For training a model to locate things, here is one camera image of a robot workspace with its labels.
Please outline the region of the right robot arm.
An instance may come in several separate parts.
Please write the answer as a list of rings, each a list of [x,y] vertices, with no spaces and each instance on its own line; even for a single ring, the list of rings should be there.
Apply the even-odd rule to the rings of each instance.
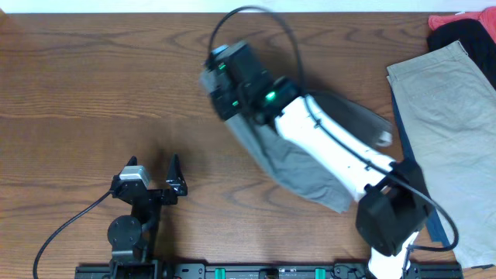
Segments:
[[[432,212],[421,167],[379,151],[391,126],[335,95],[275,78],[245,42],[210,48],[201,82],[218,117],[278,184],[334,211],[358,204],[356,229],[373,278],[407,278]]]

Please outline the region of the grey shorts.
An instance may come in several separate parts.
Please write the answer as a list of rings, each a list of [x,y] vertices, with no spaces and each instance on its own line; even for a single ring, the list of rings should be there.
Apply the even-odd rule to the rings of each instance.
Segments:
[[[258,125],[238,113],[225,121],[232,134],[258,165],[278,184],[311,202],[341,213],[365,195],[366,185],[375,185],[384,175],[365,164],[370,160],[381,170],[391,171],[394,159],[379,153],[325,116],[316,102],[312,111],[331,126],[341,147],[310,119],[301,97],[275,119],[275,127]]]

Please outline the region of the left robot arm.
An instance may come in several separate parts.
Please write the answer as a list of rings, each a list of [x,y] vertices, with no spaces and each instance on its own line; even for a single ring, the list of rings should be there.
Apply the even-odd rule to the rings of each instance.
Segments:
[[[113,177],[110,194],[131,205],[131,213],[116,218],[108,227],[112,245],[110,278],[172,278],[167,265],[153,259],[153,250],[160,225],[161,209],[176,205],[178,198],[188,194],[179,156],[173,155],[165,189],[150,189],[151,178],[146,168],[131,157],[126,166]]]

